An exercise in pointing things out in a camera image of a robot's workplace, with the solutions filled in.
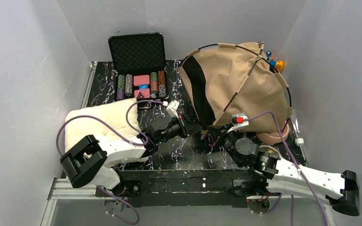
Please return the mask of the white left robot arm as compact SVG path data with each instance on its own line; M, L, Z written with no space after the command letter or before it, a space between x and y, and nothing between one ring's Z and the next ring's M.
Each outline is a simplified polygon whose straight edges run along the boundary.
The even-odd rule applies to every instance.
M120 177L113 168L106 167L106 163L149 157L158 151L159 144L174 137L188 138L201 129L200 125L179 114L172 117L168 124L152 121L144 131L131 139L109 140L86 135L61 155L60 163L74 188L95 184L113 189L120 183Z

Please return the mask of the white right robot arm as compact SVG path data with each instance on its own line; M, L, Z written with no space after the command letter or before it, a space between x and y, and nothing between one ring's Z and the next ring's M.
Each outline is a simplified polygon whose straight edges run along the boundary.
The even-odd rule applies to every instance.
M236 196L267 196L269 193L292 194L319 199L336 212L360 215L360 188L355 172L329 173L296 166L269 145L257 145L238 135L234 127L208 126L214 146L227 151L240 168L248 170L249 179L240 179L230 189Z

